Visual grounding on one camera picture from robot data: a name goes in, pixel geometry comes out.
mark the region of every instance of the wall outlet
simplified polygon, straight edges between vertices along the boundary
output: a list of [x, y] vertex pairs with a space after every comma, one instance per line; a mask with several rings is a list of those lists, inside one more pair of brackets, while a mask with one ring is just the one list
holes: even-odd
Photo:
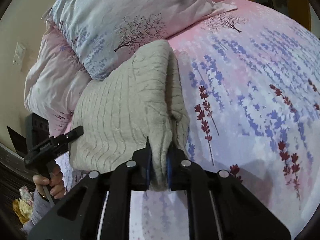
[[20, 66], [20, 67], [22, 66], [25, 53], [26, 53], [26, 47], [20, 42], [17, 42], [16, 51], [13, 57], [14, 66]]

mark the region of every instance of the bed sheet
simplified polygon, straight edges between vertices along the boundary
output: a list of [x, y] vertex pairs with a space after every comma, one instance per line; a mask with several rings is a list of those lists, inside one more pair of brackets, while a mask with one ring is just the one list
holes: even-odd
[[[70, 132], [72, 119], [70, 119], [69, 123], [67, 124], [63, 134]], [[60, 166], [61, 172], [63, 173], [63, 181], [66, 188], [66, 192], [68, 193], [84, 176], [87, 175], [87, 171], [79, 171], [75, 170], [70, 165], [69, 160], [69, 152], [59, 156], [56, 159], [56, 163]]]
[[[169, 40], [190, 117], [192, 161], [229, 170], [292, 238], [319, 205], [320, 41], [247, 0]], [[130, 239], [189, 239], [185, 192], [133, 192]]]

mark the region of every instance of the wristwatch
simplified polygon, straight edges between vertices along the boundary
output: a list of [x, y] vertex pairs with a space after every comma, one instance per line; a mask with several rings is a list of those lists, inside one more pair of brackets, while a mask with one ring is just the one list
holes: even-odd
[[39, 191], [38, 191], [38, 193], [39, 193], [40, 197], [41, 197], [43, 200], [49, 202], [49, 200], [47, 199], [46, 196], [42, 195]]

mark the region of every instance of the folded towel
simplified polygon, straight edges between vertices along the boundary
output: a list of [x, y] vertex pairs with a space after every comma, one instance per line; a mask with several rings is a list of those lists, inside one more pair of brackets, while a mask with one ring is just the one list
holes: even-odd
[[104, 81], [84, 89], [73, 117], [84, 135], [70, 147], [75, 169], [114, 170], [144, 148], [149, 137], [156, 177], [153, 189], [166, 186], [166, 153], [173, 141], [185, 151], [189, 117], [178, 64], [169, 43], [142, 46]]

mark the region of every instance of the pillow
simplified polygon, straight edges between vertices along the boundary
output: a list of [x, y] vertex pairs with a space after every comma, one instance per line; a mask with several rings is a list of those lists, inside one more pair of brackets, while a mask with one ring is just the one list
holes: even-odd
[[90, 76], [103, 80], [142, 45], [235, 8], [211, 0], [57, 0], [50, 16]]
[[38, 60], [26, 77], [24, 105], [47, 119], [50, 136], [57, 137], [91, 78], [56, 25], [47, 20], [47, 28]]

